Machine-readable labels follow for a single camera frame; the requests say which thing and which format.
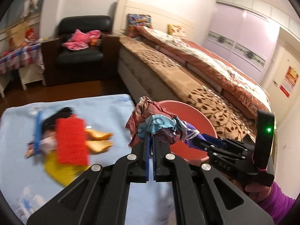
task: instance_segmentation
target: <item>door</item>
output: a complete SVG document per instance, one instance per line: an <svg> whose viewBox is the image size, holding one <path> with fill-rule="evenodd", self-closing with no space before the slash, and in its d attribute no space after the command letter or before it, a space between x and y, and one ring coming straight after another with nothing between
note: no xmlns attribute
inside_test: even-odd
<svg viewBox="0 0 300 225"><path fill-rule="evenodd" d="M275 113L276 122L279 126L300 95L300 79L296 81L289 97L287 97L288 94L286 92L284 93L281 90L281 85L289 67L300 75L300 56L289 44L285 43L276 48L273 60L278 65L278 68L272 83L266 90L270 95L271 109Z"/></svg>

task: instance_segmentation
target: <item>pillow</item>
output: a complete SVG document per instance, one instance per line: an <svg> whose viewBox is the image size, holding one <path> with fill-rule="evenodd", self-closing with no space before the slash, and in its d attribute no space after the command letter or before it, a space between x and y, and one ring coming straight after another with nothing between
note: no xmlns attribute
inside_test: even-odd
<svg viewBox="0 0 300 225"><path fill-rule="evenodd" d="M152 29L151 16L145 14L128 14L128 36L133 38L138 36L136 27L137 26L146 26L147 28Z"/></svg>
<svg viewBox="0 0 300 225"><path fill-rule="evenodd" d="M186 39L185 28L178 25L168 25L168 34L180 39Z"/></svg>

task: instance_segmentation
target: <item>pink strap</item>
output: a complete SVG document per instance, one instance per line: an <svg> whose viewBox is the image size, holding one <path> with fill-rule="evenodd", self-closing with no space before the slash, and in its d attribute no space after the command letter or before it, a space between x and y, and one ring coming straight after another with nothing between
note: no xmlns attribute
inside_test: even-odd
<svg viewBox="0 0 300 225"><path fill-rule="evenodd" d="M266 170L267 170L267 168L265 168L265 169L260 169L260 168L258 168L258 167L256 167L259 171L261 171L261 172L265 172Z"/></svg>

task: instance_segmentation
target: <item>purple sleeve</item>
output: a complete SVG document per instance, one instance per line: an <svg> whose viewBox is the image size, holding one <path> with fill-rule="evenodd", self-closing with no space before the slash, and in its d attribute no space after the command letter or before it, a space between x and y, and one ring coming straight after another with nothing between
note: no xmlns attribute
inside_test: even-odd
<svg viewBox="0 0 300 225"><path fill-rule="evenodd" d="M294 199L284 195L277 183L273 182L270 195L258 205L270 214L277 225L289 212L294 202Z"/></svg>

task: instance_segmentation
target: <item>orange box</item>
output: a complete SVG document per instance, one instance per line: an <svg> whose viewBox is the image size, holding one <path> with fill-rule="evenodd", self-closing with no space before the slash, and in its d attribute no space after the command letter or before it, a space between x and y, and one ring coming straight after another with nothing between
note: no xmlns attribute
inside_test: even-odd
<svg viewBox="0 0 300 225"><path fill-rule="evenodd" d="M90 46L100 46L101 45L101 39L92 39L90 42Z"/></svg>

